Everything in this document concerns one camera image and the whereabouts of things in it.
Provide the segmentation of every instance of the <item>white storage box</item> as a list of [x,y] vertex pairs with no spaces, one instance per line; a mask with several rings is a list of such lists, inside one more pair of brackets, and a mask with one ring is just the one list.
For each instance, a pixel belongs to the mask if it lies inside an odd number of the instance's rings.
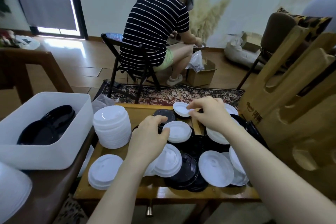
[[[61,138],[51,145],[17,145],[24,128],[52,109],[70,105],[76,116]],[[88,94],[41,92],[0,121],[0,162],[20,170],[61,170],[71,166],[93,120]]]

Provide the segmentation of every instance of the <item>white sneaker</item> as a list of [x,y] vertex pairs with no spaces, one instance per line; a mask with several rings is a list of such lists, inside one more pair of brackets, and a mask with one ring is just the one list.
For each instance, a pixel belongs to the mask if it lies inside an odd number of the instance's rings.
[[178,78],[176,78],[176,79],[172,79],[171,76],[170,76],[169,79],[168,79],[168,81],[167,81],[167,85],[174,86],[174,85],[182,82],[182,80],[183,80],[182,74],[179,74]]

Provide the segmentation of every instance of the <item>floral carpet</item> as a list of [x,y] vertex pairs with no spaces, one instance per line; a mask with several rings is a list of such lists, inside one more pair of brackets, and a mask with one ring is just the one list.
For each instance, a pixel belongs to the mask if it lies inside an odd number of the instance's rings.
[[[107,95],[109,86],[102,85],[101,89],[102,91],[99,92],[99,94]],[[136,95],[138,85],[121,84],[119,89],[127,90],[128,93]],[[193,99],[212,96],[213,98],[221,98],[226,103],[237,107],[238,101],[243,93],[243,90],[196,88],[184,84],[179,84],[174,87],[161,86],[161,90],[157,90],[155,86],[143,86],[139,104],[172,106],[175,102],[183,101],[190,103]],[[116,92],[112,92],[111,98],[114,100],[119,98],[121,103],[135,102],[134,99]]]

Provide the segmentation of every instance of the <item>black and white striped shirt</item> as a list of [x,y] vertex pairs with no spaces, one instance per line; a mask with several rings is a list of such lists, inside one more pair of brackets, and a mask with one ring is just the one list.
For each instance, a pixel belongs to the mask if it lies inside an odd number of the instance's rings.
[[180,0],[138,0],[125,26],[123,42],[133,48],[120,48],[120,70],[143,70],[145,59],[137,51],[143,44],[153,67],[162,64],[166,42],[173,31],[189,30],[188,9]]

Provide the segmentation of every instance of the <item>black door frame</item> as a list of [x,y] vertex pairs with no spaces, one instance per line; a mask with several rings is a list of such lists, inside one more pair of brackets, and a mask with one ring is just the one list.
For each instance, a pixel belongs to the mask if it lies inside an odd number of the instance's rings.
[[[86,30],[86,25],[85,25],[85,20],[84,20],[84,15],[83,15],[83,10],[82,10],[82,4],[81,0],[72,0],[73,1],[73,6],[75,8],[75,13],[77,17],[77,22],[78,22],[78,28],[79,28],[79,33],[80,35],[65,35],[65,34],[54,34],[54,33],[45,33],[45,32],[39,32],[37,27],[35,26],[30,26],[30,31],[33,35],[45,35],[45,36],[57,36],[57,37],[66,37],[66,38],[75,38],[75,39],[88,39],[88,34]],[[24,13],[21,1],[19,0],[21,9]]]

